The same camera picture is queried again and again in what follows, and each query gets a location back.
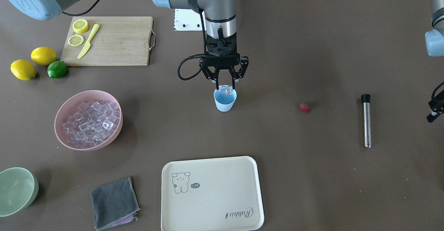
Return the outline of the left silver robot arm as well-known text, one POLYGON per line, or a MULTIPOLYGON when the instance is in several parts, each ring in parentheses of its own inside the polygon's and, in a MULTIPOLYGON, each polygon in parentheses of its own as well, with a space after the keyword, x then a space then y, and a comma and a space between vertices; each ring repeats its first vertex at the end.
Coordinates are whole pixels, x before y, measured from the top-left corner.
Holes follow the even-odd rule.
MULTIPOLYGON (((444 55, 444 0, 430 0, 432 8, 432 29, 425 33, 427 54, 430 57, 442 57, 444 55)), ((432 92, 431 100, 428 102, 430 113, 426 117, 428 122, 434 122, 443 114, 444 92, 437 91, 442 87, 441 82, 432 92)))

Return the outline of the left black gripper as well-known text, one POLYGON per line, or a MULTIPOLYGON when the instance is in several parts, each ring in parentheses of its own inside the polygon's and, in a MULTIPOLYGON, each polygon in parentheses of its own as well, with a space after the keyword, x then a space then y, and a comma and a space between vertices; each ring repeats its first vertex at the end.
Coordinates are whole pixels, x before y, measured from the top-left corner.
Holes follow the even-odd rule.
POLYGON ((430 113, 427 115, 426 119, 428 122, 434 122, 438 115, 443 114, 444 106, 444 90, 436 94, 439 88, 444 85, 444 82, 439 84, 432 92, 431 100, 429 101, 430 113))

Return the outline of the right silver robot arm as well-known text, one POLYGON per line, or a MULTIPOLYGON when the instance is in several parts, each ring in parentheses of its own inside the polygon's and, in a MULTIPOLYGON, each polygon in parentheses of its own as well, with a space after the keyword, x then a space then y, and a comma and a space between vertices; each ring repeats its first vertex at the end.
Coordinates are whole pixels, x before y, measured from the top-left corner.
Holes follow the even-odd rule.
MULTIPOLYGON (((84 0, 8 0, 21 13, 36 20, 50 20, 61 14, 67 15, 67 9, 79 8, 78 2, 84 0)), ((129 12, 141 12, 151 2, 158 8, 189 9, 200 16, 203 31, 204 50, 185 58, 198 59, 198 74, 220 87, 219 74, 228 71, 232 87, 244 78, 249 65, 248 57, 237 51, 237 2, 236 0, 124 0, 129 12)))

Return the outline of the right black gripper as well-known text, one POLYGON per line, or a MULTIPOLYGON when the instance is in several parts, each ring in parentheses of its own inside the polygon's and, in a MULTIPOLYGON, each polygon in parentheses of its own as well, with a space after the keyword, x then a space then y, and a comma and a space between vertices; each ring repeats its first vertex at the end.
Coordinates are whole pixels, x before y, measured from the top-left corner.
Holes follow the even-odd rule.
POLYGON ((232 78, 232 89, 235 90, 235 83, 245 76, 249 65, 248 57, 242 57, 237 52, 237 34, 218 39, 206 33, 204 53, 202 61, 202 71, 207 79, 210 79, 219 90, 219 73, 221 70, 229 71, 232 78))

